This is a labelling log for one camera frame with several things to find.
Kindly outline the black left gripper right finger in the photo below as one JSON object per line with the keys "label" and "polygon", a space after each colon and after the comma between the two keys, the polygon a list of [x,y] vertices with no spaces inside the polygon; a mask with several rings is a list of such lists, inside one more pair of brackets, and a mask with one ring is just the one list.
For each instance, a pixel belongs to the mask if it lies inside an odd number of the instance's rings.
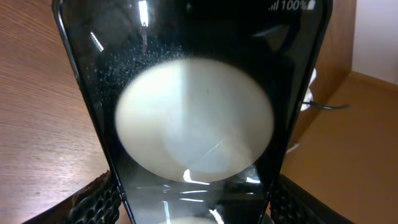
{"label": "black left gripper right finger", "polygon": [[353,224],[282,174],[272,184],[270,204],[277,224]]}

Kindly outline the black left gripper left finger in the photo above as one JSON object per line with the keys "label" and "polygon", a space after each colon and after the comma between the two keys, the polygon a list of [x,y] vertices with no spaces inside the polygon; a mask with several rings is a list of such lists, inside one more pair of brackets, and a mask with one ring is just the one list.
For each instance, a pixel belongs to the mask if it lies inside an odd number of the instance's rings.
{"label": "black left gripper left finger", "polygon": [[24,224],[114,224],[121,198],[112,173],[106,171],[72,196]]}

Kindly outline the white power strip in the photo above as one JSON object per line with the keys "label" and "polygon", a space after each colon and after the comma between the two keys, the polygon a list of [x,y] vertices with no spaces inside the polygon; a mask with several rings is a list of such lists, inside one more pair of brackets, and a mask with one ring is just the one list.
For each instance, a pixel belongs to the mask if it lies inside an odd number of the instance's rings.
{"label": "white power strip", "polygon": [[307,88],[307,90],[305,92],[303,103],[302,103],[301,108],[300,108],[301,111],[305,111],[305,110],[309,109],[310,102],[313,101],[313,94],[312,94],[312,91],[310,89],[310,86],[315,81],[316,77],[317,77],[317,70],[316,70],[316,68],[314,68],[313,72],[312,72],[312,75],[311,75],[311,78],[310,78],[310,82],[308,84],[308,88]]}

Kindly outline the black samsung smartphone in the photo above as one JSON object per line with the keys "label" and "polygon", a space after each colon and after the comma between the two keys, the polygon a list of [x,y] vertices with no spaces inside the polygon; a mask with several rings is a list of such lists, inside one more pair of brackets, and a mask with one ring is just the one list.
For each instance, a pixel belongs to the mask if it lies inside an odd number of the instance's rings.
{"label": "black samsung smartphone", "polygon": [[131,222],[262,222],[332,9],[52,2]]}

